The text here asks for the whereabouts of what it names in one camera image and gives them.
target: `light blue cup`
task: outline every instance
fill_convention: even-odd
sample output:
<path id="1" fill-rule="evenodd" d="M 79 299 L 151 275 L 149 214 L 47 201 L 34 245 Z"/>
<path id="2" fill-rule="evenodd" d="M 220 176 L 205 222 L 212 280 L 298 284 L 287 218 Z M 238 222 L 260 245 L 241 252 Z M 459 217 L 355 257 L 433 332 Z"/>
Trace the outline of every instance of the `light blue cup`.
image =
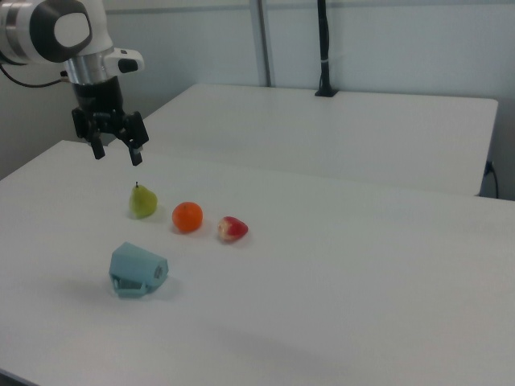
<path id="1" fill-rule="evenodd" d="M 164 283 L 168 261 L 136 245 L 123 243 L 113 252 L 109 275 L 118 296 L 139 298 Z"/>

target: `white wall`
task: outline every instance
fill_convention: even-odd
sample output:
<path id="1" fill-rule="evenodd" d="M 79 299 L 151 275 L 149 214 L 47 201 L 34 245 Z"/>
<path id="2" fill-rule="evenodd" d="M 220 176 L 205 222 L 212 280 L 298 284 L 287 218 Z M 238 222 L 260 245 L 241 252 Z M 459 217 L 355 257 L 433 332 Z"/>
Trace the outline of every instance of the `white wall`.
<path id="1" fill-rule="evenodd" d="M 6 66 L 14 78 L 39 84 L 58 79 L 60 66 Z M 75 140 L 69 84 L 29 89 L 0 73 L 0 179 L 63 139 Z"/>
<path id="2" fill-rule="evenodd" d="M 126 111 L 147 116 L 195 83 L 263 84 L 248 6 L 108 12 L 115 45 L 146 63 L 121 79 Z"/>
<path id="3" fill-rule="evenodd" d="M 270 1 L 275 85 L 318 88 L 316 8 Z M 497 99 L 491 159 L 501 198 L 515 199 L 515 5 L 336 6 L 328 20 L 339 89 Z M 491 177 L 483 193 L 493 195 Z"/>

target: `white table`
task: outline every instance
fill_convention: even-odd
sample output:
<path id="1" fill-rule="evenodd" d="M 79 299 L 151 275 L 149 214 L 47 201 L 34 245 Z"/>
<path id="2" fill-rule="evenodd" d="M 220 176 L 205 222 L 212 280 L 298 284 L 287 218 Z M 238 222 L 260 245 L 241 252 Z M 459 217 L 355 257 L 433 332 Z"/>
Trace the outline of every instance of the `white table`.
<path id="1" fill-rule="evenodd" d="M 0 368 L 42 386 L 505 386 L 511 202 L 61 142 L 0 181 Z M 159 209 L 128 216 L 135 181 Z M 193 200 L 203 227 L 171 229 Z M 216 239 L 222 216 L 249 234 Z M 168 259 L 121 300 L 111 252 Z"/>
<path id="2" fill-rule="evenodd" d="M 151 114 L 145 150 L 476 195 L 497 102 L 198 84 Z M 120 142 L 112 146 L 123 147 Z"/>

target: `pear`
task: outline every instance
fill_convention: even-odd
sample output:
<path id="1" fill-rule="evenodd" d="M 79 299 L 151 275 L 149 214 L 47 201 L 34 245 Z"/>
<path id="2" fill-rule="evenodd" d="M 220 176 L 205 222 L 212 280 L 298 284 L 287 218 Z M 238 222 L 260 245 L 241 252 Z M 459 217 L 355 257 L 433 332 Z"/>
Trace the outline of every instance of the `pear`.
<path id="1" fill-rule="evenodd" d="M 150 216 L 155 212 L 157 206 L 158 197 L 155 193 L 136 183 L 136 186 L 132 188 L 129 200 L 130 211 L 134 213 L 136 218 L 141 219 Z"/>

